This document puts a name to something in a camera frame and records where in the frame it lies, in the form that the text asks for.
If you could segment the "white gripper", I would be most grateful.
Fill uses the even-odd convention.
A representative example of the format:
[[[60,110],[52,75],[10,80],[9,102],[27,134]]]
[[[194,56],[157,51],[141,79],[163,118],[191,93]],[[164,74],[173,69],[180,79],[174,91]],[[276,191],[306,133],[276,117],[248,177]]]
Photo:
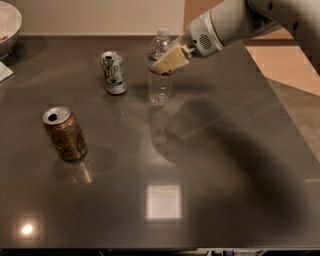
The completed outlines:
[[[224,48],[215,30],[211,12],[207,11],[195,18],[188,26],[184,35],[178,36],[171,44],[170,49],[155,61],[151,67],[158,74],[169,73],[187,65],[190,62],[192,49],[196,57],[209,57]]]

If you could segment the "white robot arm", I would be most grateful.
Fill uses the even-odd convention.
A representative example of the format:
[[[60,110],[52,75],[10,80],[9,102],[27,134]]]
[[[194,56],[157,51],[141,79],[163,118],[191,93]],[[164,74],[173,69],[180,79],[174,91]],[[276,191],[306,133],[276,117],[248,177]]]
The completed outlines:
[[[320,73],[320,0],[224,0],[195,18],[152,64],[158,74],[207,58],[242,39],[286,29]]]

